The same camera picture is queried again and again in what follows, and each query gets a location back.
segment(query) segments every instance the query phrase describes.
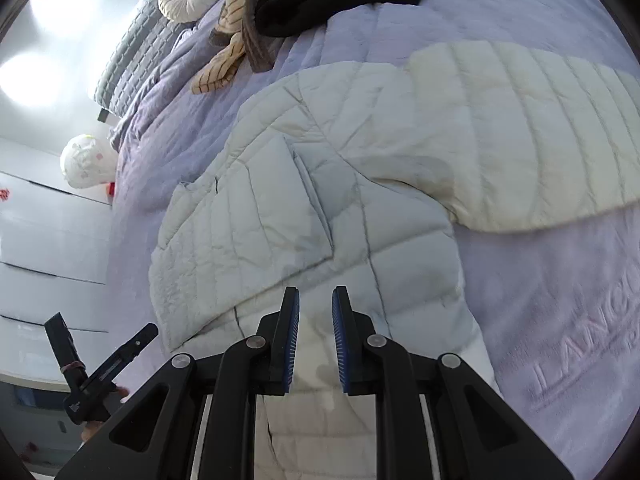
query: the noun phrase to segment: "quilted headboard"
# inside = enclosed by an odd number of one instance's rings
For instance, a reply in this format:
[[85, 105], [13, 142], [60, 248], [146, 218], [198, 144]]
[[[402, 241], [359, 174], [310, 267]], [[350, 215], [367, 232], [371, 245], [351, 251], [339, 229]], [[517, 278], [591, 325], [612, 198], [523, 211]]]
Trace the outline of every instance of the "quilted headboard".
[[120, 43], [111, 54], [93, 100], [122, 117], [153, 69], [171, 52], [178, 35], [194, 23], [166, 19], [158, 0], [140, 0], [138, 10]]

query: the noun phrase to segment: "gray quilted fabric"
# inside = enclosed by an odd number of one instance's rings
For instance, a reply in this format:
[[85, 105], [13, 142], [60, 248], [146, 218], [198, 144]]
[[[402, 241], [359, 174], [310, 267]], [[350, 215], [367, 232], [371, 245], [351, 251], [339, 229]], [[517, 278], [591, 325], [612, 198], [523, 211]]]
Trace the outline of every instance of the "gray quilted fabric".
[[158, 0], [140, 0], [136, 17], [100, 76], [94, 101], [122, 117], [151, 71], [171, 52], [178, 35], [193, 26], [166, 19]]

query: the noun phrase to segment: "metal screw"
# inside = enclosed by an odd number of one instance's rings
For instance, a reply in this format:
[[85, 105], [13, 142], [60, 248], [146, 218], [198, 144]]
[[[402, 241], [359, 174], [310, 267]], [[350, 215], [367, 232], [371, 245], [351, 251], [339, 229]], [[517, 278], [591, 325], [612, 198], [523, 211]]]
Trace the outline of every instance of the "metal screw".
[[186, 368], [191, 363], [191, 357], [187, 354], [178, 354], [171, 359], [171, 364], [174, 368]]
[[462, 364], [460, 358], [455, 354], [444, 354], [441, 361], [447, 368], [458, 368]]
[[367, 343], [369, 343], [369, 346], [373, 346], [373, 348], [382, 348], [386, 345], [386, 337], [380, 334], [373, 334], [367, 337]]
[[249, 339], [246, 340], [246, 345], [249, 348], [262, 348], [266, 344], [267, 340], [261, 335], [252, 335]]

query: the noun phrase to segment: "white puffer jacket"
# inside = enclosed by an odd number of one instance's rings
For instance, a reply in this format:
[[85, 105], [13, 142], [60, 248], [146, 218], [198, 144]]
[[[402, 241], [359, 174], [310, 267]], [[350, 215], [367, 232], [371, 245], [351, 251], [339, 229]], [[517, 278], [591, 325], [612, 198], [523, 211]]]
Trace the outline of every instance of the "white puffer jacket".
[[292, 394], [258, 404], [255, 463], [265, 478], [373, 478], [374, 408], [339, 391], [333, 288], [409, 351], [458, 352], [492, 383], [449, 218], [526, 230], [637, 200], [636, 105], [629, 76], [484, 41], [274, 83], [172, 197], [150, 268], [165, 345], [223, 352], [296, 286]]

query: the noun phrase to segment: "lavender blanket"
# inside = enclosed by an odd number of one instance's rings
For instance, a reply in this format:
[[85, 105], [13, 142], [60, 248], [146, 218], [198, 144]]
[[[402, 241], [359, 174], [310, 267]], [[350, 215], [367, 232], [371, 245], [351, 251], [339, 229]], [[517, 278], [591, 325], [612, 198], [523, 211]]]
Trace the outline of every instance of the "lavender blanket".
[[[343, 60], [400, 65], [456, 40], [513, 41], [640, 77], [598, 0], [423, 0], [342, 12], [275, 44], [270, 72], [252, 74], [245, 62], [229, 88], [194, 96], [191, 77], [216, 53], [207, 37], [217, 10], [152, 73], [113, 133], [121, 147], [108, 268], [114, 347], [154, 320], [147, 271], [175, 186], [204, 171], [239, 106], [271, 82]], [[456, 233], [467, 302], [507, 402], [578, 480], [590, 480], [640, 406], [640, 208], [533, 234]], [[164, 359], [155, 341], [118, 380], [137, 388]]]

